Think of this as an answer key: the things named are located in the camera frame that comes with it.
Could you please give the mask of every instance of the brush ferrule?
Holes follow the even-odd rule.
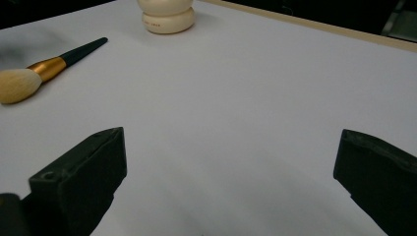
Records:
[[[28,69],[35,71],[43,82],[49,81],[67,67],[67,64],[61,57],[54,57],[48,60],[34,63],[28,66]]]

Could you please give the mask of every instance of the dark background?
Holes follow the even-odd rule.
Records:
[[[381,34],[399,0],[224,0],[338,27]],[[417,0],[404,8],[415,9]]]
[[[113,0],[0,0],[0,29],[82,10]]]

